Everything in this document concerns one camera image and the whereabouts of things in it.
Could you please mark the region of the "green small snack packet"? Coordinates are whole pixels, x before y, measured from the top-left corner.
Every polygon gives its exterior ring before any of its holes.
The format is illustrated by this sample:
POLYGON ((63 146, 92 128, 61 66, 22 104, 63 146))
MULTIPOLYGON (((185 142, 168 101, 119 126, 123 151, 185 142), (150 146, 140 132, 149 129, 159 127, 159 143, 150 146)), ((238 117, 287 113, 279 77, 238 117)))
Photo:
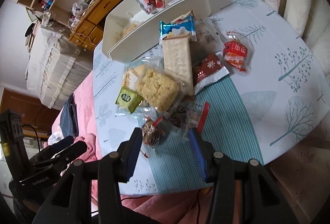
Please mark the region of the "green small snack packet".
POLYGON ((135 90, 122 86, 115 103, 133 113, 142 100, 142 96, 135 90))

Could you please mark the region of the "walnut date candy packet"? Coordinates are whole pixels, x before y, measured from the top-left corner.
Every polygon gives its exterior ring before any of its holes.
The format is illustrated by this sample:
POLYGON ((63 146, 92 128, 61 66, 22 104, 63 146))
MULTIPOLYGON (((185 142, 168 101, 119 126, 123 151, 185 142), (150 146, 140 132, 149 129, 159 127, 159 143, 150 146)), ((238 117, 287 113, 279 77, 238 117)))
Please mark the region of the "walnut date candy packet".
POLYGON ((144 123, 141 127, 143 144, 140 152, 146 159, 156 152, 161 139, 165 136, 165 132, 159 127, 163 120, 162 116, 155 120, 149 116, 144 116, 144 123))

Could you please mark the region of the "dark seaweed snack packet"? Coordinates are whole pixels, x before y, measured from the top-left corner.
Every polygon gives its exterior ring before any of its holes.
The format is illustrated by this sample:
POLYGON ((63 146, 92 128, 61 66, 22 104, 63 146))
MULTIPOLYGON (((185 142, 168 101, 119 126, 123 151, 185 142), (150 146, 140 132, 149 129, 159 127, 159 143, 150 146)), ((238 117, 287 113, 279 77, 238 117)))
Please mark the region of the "dark seaweed snack packet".
POLYGON ((178 129, 182 137, 188 140, 191 129, 196 128, 199 134, 202 133, 209 110, 208 102, 181 102, 164 120, 178 129))

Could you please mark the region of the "yellow rice crisp block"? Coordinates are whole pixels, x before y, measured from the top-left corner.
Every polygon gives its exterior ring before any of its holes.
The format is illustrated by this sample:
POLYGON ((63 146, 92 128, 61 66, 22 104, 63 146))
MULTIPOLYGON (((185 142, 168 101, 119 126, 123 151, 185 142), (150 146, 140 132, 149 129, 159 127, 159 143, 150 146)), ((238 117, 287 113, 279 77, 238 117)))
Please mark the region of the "yellow rice crisp block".
POLYGON ((187 85, 153 64, 144 67, 135 90, 159 113, 170 115, 187 94, 187 85))

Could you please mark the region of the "maroon snowflake packet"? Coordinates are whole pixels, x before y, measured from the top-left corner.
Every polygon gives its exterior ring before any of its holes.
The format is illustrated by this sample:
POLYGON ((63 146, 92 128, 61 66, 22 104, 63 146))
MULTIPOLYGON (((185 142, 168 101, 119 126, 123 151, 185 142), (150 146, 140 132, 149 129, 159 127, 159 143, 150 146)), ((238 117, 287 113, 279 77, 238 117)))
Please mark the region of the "maroon snowflake packet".
POLYGON ((210 53, 202 62, 195 65, 192 71, 195 95, 229 75, 229 70, 214 53, 210 53))

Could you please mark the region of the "beige wafer cracker pack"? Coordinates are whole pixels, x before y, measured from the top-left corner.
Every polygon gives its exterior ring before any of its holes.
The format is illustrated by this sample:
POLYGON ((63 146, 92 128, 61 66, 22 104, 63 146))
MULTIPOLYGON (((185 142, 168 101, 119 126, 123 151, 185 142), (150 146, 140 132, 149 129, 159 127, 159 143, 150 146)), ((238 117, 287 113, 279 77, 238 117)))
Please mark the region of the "beige wafer cracker pack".
POLYGON ((194 95, 189 39, 189 34, 163 39, 163 58, 165 69, 185 83, 187 95, 194 95))

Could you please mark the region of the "small red candy packet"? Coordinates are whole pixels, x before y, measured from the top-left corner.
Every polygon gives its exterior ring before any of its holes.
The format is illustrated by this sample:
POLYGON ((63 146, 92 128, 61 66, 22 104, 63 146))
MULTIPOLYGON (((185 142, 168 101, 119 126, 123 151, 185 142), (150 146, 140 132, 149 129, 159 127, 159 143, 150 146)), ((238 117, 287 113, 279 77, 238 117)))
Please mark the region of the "small red candy packet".
POLYGON ((228 31, 223 47, 223 59, 235 73, 247 76, 251 72, 254 47, 242 33, 228 31))

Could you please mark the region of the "red apple snack packet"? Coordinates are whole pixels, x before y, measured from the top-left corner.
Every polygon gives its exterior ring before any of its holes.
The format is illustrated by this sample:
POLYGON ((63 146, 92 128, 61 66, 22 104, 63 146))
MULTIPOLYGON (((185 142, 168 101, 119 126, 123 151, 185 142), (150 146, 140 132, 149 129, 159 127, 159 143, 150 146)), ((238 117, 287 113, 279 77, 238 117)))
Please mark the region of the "red apple snack packet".
POLYGON ((135 0, 146 14, 156 14, 167 7, 167 0, 135 0))

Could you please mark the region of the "blue white snack packet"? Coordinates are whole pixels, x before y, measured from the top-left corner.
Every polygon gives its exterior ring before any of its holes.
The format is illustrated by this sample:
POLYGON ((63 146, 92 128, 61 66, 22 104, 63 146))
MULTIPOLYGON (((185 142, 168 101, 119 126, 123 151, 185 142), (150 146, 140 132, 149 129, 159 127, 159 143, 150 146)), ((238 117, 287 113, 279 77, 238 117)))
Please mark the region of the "blue white snack packet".
POLYGON ((197 41, 195 30, 195 19, 193 16, 187 16, 173 23, 159 22, 159 43, 171 37, 188 36, 193 42, 197 41))

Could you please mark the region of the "large bread packet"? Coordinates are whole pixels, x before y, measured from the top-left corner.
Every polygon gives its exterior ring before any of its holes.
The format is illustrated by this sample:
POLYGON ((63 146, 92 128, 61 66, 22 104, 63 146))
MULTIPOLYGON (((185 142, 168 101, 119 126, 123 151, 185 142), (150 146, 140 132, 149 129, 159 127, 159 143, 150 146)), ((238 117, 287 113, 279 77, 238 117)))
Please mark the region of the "large bread packet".
MULTIPOLYGON (((162 61, 163 60, 161 56, 145 56, 141 59, 134 60, 129 64, 125 64, 121 87, 125 86, 132 90, 135 90, 135 82, 139 79, 147 65, 151 63, 157 67, 162 67, 162 61)), ((130 118, 142 118, 144 116, 155 117, 156 110, 143 98, 143 100, 133 113, 129 113, 127 109, 121 108, 119 105, 116 104, 115 116, 128 116, 130 118)))

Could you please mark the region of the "small yellow crisp packet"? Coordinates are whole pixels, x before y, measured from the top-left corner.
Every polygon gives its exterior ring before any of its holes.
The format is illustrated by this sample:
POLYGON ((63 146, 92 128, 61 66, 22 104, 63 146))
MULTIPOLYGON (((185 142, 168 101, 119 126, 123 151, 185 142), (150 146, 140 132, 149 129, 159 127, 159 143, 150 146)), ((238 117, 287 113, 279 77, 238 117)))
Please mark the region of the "small yellow crisp packet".
POLYGON ((129 23, 127 26, 125 26, 117 35, 116 35, 116 41, 120 41, 122 38, 124 38, 126 35, 131 33, 134 29, 136 29, 138 26, 141 25, 141 22, 139 21, 133 21, 129 23))

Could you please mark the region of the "clear packet red label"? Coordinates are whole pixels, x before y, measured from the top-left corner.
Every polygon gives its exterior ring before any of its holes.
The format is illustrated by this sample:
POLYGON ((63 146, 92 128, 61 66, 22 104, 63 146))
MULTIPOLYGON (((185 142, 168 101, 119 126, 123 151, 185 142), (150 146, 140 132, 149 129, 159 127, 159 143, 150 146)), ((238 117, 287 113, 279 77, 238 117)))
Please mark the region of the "clear packet red label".
MULTIPOLYGON (((186 14, 182 14, 181 16, 175 18, 170 23, 183 19, 187 16, 193 16, 195 18, 193 11, 189 11, 186 14)), ((195 19, 195 30, 197 41, 193 42, 189 40, 192 62, 197 62, 197 60, 207 57, 210 53, 220 51, 222 48, 222 42, 209 18, 206 17, 199 20, 195 19)))

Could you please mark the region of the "pink bed quilt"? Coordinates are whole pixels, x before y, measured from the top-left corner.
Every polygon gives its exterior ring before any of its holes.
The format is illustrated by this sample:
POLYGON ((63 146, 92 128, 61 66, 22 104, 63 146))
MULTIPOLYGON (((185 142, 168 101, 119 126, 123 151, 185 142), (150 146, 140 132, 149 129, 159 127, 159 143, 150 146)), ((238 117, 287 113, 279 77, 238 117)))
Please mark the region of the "pink bed quilt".
MULTIPOLYGON (((77 106, 79 140, 87 144, 87 152, 82 159, 87 162, 102 157, 97 136, 96 117, 93 102, 93 75, 89 73, 74 91, 77 106)), ((212 187, 174 194, 153 196, 122 195, 122 204, 160 223, 206 223, 212 187)))

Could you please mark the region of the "wooden desk with drawers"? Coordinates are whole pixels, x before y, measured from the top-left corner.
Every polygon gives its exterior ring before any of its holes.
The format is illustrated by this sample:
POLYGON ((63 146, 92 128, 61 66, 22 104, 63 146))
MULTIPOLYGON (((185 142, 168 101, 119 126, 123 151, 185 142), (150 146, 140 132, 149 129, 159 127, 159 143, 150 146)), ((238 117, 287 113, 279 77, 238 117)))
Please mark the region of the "wooden desk with drawers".
POLYGON ((102 40, 107 15, 123 0, 95 0, 69 36, 69 41, 92 51, 102 40))

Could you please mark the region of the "white plastic storage bin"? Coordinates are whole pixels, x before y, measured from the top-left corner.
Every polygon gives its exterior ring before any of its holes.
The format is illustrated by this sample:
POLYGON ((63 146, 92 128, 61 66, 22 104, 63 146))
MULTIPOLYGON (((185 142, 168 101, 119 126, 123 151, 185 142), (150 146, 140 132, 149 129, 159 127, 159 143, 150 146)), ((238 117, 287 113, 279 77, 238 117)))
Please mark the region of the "white plastic storage bin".
POLYGON ((146 14, 135 0, 123 0, 106 17, 102 53, 114 61, 130 62, 159 43, 160 21, 169 23, 189 11, 197 19, 209 16, 209 0, 177 0, 156 14, 146 14), (116 41, 116 35, 133 21, 141 25, 116 41))

